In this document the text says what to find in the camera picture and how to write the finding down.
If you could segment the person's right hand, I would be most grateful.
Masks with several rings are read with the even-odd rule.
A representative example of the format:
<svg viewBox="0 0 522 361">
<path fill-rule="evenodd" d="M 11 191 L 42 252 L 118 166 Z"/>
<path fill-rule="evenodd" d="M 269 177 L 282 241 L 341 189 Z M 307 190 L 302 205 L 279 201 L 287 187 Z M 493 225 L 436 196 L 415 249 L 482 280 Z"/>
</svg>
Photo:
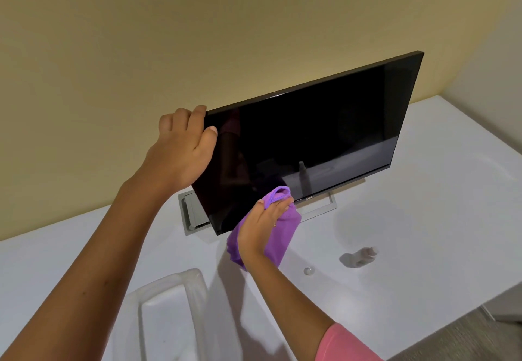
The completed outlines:
<svg viewBox="0 0 522 361">
<path fill-rule="evenodd" d="M 264 257 L 264 250 L 275 226 L 256 225 L 256 204 L 252 207 L 238 233 L 238 251 L 245 266 L 250 270 L 251 263 Z"/>
</svg>

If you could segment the person's left hand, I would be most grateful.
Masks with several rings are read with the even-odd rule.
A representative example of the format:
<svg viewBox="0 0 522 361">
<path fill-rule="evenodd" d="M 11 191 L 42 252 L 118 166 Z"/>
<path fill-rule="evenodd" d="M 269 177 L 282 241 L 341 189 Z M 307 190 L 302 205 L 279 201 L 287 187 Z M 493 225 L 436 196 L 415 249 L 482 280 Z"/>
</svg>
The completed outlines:
<svg viewBox="0 0 522 361">
<path fill-rule="evenodd" d="M 205 116 L 206 106 L 196 106 L 187 129 L 173 129 L 173 113 L 161 116 L 158 139 L 137 171 L 138 178 L 167 196 L 191 186 L 210 163 L 199 155 Z"/>
</svg>

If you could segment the purple cleaning cloth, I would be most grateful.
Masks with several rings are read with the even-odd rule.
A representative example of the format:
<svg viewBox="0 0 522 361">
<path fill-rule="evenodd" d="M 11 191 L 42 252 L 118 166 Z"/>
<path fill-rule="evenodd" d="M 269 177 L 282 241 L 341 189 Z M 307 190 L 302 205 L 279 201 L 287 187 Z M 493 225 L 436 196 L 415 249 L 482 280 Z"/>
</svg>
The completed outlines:
<svg viewBox="0 0 522 361">
<path fill-rule="evenodd" d="M 262 200 L 265 202 L 265 208 L 268 208 L 271 203 L 289 197 L 291 197 L 290 188 L 288 186 L 278 186 L 266 194 Z M 230 255 L 230 260 L 244 271 L 246 271 L 246 269 L 238 251 L 238 233 L 248 214 L 249 213 L 239 221 L 226 242 L 226 251 Z M 277 225 L 273 228 L 264 250 L 266 257 L 270 259 L 276 267 L 280 266 L 300 222 L 301 215 L 294 204 L 277 220 Z"/>
</svg>

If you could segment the black computer monitor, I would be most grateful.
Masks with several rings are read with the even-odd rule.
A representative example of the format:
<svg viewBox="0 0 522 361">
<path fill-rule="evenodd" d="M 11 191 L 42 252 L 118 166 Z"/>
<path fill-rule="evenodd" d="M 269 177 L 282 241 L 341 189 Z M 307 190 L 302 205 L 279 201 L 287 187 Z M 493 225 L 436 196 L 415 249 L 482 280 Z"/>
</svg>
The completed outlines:
<svg viewBox="0 0 522 361">
<path fill-rule="evenodd" d="M 390 167 L 424 53 L 206 112 L 218 139 L 192 187 L 217 235 L 278 186 L 307 200 Z"/>
</svg>

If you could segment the person's right forearm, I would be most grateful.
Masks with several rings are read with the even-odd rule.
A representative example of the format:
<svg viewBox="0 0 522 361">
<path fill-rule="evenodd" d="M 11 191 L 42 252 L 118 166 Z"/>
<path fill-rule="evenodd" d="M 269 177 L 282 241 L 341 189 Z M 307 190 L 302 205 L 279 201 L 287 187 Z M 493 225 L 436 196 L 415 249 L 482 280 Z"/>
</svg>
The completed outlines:
<svg viewBox="0 0 522 361">
<path fill-rule="evenodd" d="M 314 361 L 320 342 L 334 320 L 261 251 L 247 248 L 242 258 L 297 361 Z"/>
</svg>

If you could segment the person's left forearm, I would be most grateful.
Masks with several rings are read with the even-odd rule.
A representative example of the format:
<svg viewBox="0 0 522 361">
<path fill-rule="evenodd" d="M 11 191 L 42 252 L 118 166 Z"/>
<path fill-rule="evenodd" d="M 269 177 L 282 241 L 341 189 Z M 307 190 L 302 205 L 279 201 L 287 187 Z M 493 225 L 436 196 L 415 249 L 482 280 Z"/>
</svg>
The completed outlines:
<svg viewBox="0 0 522 361">
<path fill-rule="evenodd" d="M 146 235 L 186 185 L 135 174 L 0 361 L 101 361 Z"/>
</svg>

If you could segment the silver monitor stand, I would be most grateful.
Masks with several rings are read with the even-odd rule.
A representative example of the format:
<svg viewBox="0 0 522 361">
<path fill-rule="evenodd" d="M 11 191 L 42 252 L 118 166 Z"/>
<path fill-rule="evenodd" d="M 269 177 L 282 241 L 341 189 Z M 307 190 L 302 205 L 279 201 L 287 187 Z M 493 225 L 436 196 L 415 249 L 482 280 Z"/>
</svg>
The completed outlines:
<svg viewBox="0 0 522 361">
<path fill-rule="evenodd" d="M 178 195 L 182 225 L 186 236 L 211 227 L 201 203 L 193 190 Z M 331 192 L 310 197 L 296 204 L 301 221 L 307 221 L 337 208 L 335 195 Z"/>
</svg>

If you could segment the small clear spray bottle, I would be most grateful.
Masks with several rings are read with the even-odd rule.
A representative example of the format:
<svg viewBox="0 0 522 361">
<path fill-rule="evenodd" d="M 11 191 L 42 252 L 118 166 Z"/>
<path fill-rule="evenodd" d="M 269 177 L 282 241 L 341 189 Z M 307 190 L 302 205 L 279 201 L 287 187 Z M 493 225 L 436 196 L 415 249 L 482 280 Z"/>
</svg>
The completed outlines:
<svg viewBox="0 0 522 361">
<path fill-rule="evenodd" d="M 379 251 L 377 247 L 363 247 L 350 256 L 350 267 L 360 268 L 373 262 Z"/>
</svg>

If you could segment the pink sleeve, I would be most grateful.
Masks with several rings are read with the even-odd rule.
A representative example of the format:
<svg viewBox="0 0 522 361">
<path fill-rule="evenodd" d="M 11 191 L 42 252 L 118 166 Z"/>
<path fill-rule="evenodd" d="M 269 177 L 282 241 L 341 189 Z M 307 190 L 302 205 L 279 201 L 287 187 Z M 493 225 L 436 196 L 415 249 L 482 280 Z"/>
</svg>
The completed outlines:
<svg viewBox="0 0 522 361">
<path fill-rule="evenodd" d="M 321 339 L 314 361 L 383 360 L 343 325 L 335 323 Z"/>
</svg>

